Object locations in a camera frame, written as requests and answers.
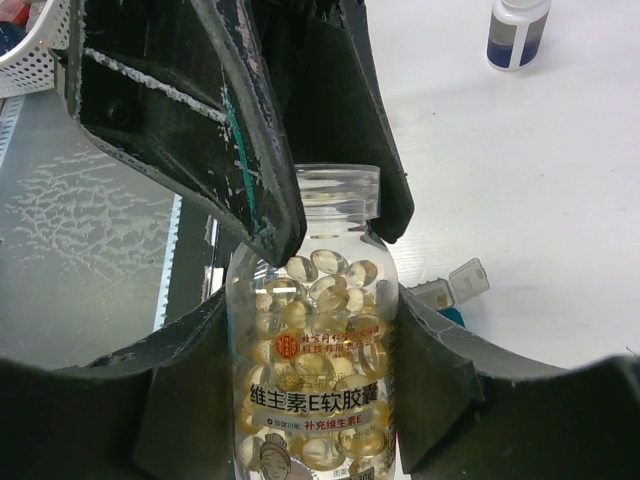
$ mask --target cartoon face on label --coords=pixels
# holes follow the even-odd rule
[[[292,463],[287,442],[277,433],[265,437],[260,447],[260,471],[263,480],[313,480],[311,472],[299,463]]]

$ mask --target bottle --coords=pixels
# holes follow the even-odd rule
[[[551,0],[496,0],[487,57],[501,70],[518,70],[538,54]]]
[[[238,471],[392,480],[398,278],[368,228],[380,171],[296,170],[307,218],[300,251],[275,268],[241,245],[227,276]]]

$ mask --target perforated basket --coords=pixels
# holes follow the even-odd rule
[[[0,98],[53,87],[53,59],[47,49],[68,46],[69,0],[48,0],[33,29],[0,57]]]

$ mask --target gray surface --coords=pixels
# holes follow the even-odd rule
[[[151,333],[173,197],[28,96],[0,169],[0,355],[85,365]]]

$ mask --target red logo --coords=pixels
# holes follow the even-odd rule
[[[284,360],[294,358],[300,353],[298,339],[290,333],[281,333],[276,337],[276,352]]]

